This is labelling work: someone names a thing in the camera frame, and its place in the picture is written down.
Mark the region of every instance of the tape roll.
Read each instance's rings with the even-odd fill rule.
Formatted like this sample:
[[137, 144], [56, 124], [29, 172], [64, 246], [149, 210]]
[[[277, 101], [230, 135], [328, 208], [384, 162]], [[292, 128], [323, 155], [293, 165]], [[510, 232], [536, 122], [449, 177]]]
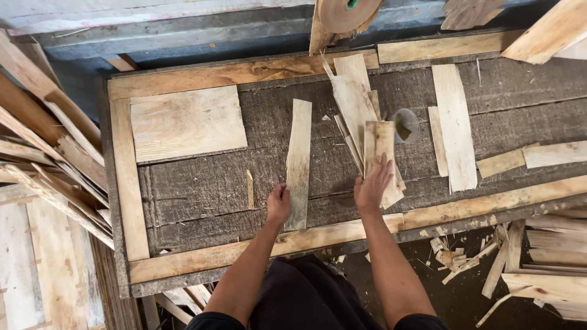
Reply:
[[352, 31], [373, 15], [381, 0], [320, 0], [318, 15], [332, 33]]

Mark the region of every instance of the forearm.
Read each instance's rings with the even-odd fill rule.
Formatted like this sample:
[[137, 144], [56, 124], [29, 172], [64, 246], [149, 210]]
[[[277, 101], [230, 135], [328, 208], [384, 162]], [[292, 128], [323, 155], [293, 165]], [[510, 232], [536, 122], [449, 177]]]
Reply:
[[386, 325], [393, 329], [404, 316], [436, 315], [418, 276], [403, 255], [379, 210], [361, 214], [377, 293]]
[[277, 223], [267, 222], [259, 230], [222, 276], [204, 311], [230, 315], [247, 327], [280, 228]]

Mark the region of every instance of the person's left hand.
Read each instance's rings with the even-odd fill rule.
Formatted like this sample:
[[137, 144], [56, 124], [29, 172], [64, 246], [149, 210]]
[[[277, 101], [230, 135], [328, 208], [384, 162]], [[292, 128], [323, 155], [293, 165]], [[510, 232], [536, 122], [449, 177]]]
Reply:
[[282, 226], [289, 218], [291, 211], [288, 185], [285, 182], [274, 185], [267, 197], [267, 223]]

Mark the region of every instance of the dirt floor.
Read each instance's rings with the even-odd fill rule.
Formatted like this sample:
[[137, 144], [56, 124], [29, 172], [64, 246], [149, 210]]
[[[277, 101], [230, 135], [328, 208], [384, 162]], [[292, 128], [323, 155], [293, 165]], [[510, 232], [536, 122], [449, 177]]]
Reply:
[[[482, 228], [464, 233], [448, 235], [451, 250], [464, 247], [467, 255], [473, 256], [481, 248], [481, 239], [493, 233], [493, 228]], [[438, 316], [453, 330], [475, 329], [475, 324], [493, 306], [493, 303], [508, 293], [507, 286], [500, 280], [492, 300], [481, 295], [481, 289], [491, 264], [497, 255], [493, 252], [481, 259], [481, 264], [456, 276], [446, 285], [442, 280], [450, 270], [437, 271], [443, 265], [431, 255], [430, 240], [401, 243], [406, 258], [424, 284], [432, 306]], [[522, 246], [522, 263], [529, 261], [528, 241]], [[381, 302], [375, 291], [373, 274], [366, 252], [347, 255], [338, 267], [357, 288], [365, 309], [385, 328]], [[430, 260], [430, 268], [425, 262]], [[529, 298], [512, 297], [505, 301], [481, 326], [481, 329], [587, 329], [587, 322], [563, 320], [548, 304], [540, 308]]]

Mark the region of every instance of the human hand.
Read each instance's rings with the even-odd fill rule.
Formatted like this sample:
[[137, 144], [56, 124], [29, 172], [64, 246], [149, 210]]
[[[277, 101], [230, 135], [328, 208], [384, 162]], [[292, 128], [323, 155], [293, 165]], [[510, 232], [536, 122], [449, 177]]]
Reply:
[[273, 190], [267, 197], [267, 223], [275, 223], [283, 226], [289, 218], [292, 206], [289, 203], [290, 188], [285, 182], [273, 186]]
[[355, 203], [359, 214], [379, 212], [383, 192], [393, 179], [393, 160], [387, 161], [387, 154], [381, 155], [381, 161], [374, 157], [370, 161], [371, 169], [365, 179], [359, 176], [355, 180]]

